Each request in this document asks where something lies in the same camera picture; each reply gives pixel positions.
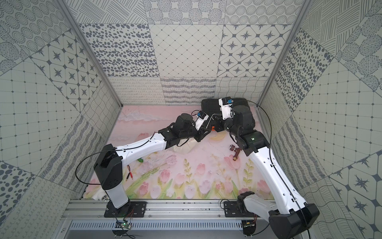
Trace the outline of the white cloth soil bag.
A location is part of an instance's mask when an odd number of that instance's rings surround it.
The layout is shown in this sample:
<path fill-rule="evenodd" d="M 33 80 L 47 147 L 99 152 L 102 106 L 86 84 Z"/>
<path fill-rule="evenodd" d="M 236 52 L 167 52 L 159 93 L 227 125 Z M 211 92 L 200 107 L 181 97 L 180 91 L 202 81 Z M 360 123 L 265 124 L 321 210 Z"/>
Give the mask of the white cloth soil bag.
<path fill-rule="evenodd" d="M 187 142 L 186 141 L 186 139 L 182 139 L 179 146 L 175 145 L 173 147 L 173 151 L 180 154 L 187 154 L 198 144 L 194 138 L 188 139 Z"/>

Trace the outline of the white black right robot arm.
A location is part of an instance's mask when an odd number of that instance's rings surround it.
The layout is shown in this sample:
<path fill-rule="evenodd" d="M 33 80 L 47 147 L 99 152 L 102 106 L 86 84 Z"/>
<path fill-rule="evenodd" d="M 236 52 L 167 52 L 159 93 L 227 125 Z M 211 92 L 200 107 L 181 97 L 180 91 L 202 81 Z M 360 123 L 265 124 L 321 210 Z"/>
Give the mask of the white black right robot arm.
<path fill-rule="evenodd" d="M 255 130 L 255 121 L 247 106 L 220 105 L 214 128 L 235 137 L 236 143 L 260 171 L 274 202 L 267 203 L 254 193 L 240 195 L 244 209 L 266 220 L 279 239 L 310 239 L 310 228 L 320 212 L 297 192 L 281 169 L 265 136 Z"/>

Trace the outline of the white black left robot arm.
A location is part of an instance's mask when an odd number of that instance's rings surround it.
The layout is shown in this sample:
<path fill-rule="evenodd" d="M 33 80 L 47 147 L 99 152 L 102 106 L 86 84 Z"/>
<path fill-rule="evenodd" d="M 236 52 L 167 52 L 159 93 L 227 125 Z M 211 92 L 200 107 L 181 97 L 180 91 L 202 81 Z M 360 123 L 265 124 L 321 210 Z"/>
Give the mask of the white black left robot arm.
<path fill-rule="evenodd" d="M 203 126 L 210 116 L 203 111 L 197 116 L 198 118 L 194 120 L 192 115 L 183 113 L 175 122 L 153 133 L 151 137 L 118 147 L 112 144 L 104 146 L 98 153 L 94 171 L 115 209 L 120 209 L 129 203 L 122 183 L 124 168 L 151 153 L 173 146 L 179 147 L 183 139 L 193 138 L 200 142 L 210 132 Z"/>

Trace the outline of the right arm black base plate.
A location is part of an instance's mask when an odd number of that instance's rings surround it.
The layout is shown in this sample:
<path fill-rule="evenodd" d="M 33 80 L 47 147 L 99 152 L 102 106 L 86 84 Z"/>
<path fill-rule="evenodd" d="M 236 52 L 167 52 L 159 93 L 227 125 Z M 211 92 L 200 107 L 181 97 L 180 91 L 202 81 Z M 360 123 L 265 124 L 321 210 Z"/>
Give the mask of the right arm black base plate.
<path fill-rule="evenodd" d="M 236 201 L 224 200 L 221 203 L 226 218 L 254 218 L 254 214 L 245 210 L 240 210 Z"/>

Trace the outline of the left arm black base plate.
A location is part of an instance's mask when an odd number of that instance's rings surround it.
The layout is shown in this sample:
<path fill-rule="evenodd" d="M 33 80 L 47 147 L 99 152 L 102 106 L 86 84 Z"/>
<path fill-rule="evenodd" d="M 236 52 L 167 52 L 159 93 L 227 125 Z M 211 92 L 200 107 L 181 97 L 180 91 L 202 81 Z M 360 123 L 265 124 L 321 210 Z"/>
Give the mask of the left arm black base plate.
<path fill-rule="evenodd" d="M 146 212 L 146 201 L 129 201 L 119 209 L 109 201 L 104 213 L 105 218 L 143 218 Z"/>

